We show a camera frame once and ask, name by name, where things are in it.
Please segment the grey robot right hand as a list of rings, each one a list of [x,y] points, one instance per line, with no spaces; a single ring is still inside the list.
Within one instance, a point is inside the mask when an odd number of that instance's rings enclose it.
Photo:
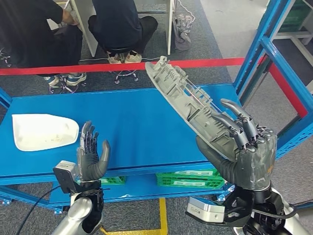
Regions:
[[[237,117],[233,121],[220,113],[213,116],[235,139],[239,149],[237,160],[226,159],[200,136],[196,137],[198,149],[229,183],[253,191],[269,188],[275,162],[277,135],[269,127],[255,124],[251,115],[237,103],[225,98],[220,102]]]

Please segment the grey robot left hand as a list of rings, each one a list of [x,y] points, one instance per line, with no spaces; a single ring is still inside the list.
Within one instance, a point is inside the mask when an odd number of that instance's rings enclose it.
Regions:
[[[77,148],[77,163],[81,182],[97,181],[103,177],[107,170],[111,147],[104,140],[101,155],[97,152],[99,133],[94,132],[95,126],[91,121],[87,121],[82,127]]]

